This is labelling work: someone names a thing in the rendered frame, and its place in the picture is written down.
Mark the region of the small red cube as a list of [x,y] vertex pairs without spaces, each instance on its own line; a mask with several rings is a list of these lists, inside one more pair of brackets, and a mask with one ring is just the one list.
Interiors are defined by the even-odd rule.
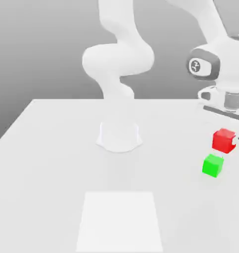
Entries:
[[226,128],[221,128],[213,134],[212,148],[228,154],[236,147],[236,145],[233,144],[233,139],[235,137],[235,132]]

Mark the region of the small green cube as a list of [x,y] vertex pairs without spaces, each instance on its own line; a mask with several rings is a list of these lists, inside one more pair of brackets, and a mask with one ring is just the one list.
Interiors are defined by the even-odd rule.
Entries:
[[223,157],[219,157],[214,154],[209,154],[204,159],[202,172],[209,176],[217,177],[222,170],[223,163],[224,163]]

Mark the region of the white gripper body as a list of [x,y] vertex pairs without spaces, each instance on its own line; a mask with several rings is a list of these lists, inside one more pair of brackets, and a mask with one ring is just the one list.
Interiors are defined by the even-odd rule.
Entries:
[[212,123],[212,125],[216,126],[218,129],[226,128],[239,135],[239,110],[232,113],[204,105],[202,113],[204,119]]

